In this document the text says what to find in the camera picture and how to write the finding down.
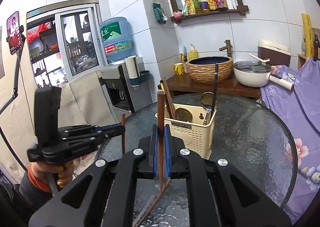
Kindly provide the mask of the left hand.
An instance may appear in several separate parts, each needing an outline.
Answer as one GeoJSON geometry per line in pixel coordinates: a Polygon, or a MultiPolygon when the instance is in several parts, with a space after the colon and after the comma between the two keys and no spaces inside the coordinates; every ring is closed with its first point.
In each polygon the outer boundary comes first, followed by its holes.
{"type": "Polygon", "coordinates": [[[73,172],[74,162],[72,160],[62,165],[52,165],[45,161],[38,161],[29,164],[27,175],[35,187],[45,192],[51,192],[46,173],[57,174],[58,180],[56,184],[64,188],[72,181],[73,172]]]}

